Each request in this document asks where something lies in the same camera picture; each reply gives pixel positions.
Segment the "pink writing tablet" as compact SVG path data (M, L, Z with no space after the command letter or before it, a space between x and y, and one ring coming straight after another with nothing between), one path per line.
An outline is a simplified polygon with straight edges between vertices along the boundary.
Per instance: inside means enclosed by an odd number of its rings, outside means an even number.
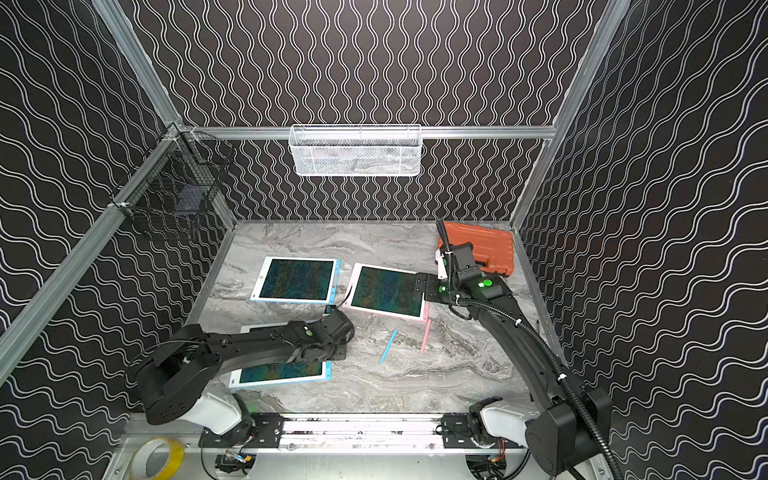
M426 320L426 301L416 272L356 263L342 305L369 314Z

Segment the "pink stylus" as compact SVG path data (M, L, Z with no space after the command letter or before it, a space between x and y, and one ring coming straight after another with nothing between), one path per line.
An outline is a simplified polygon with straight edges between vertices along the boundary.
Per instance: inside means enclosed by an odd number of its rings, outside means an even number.
M429 340L430 330L431 330L431 323L432 323L431 319L428 318L426 323L425 323L424 335L423 335L422 342L421 342L421 345L420 345L420 350L419 350L420 354L423 354L425 352L425 350L426 350L426 347L427 347L427 344L428 344L428 340Z

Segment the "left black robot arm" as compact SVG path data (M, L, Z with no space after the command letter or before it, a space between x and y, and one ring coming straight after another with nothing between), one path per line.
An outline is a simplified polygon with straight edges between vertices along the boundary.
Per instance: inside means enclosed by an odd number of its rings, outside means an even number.
M203 428L203 446L246 444L259 430L248 407L211 382L262 365L342 360L354 334L351 320L335 308L318 320L262 325L238 334L190 324L137 360L128 370L128 383L149 424L183 420Z

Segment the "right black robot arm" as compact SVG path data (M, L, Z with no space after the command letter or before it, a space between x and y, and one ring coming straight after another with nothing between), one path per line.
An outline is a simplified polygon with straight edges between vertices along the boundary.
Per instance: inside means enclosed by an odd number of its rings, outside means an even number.
M525 318L498 275L475 269L458 291L435 274L419 273L415 294L431 303L462 307L487 330L525 381L536 413L523 421L526 446L539 467L557 476L600 454L614 479L624 474L609 446L613 403L602 388L586 389Z

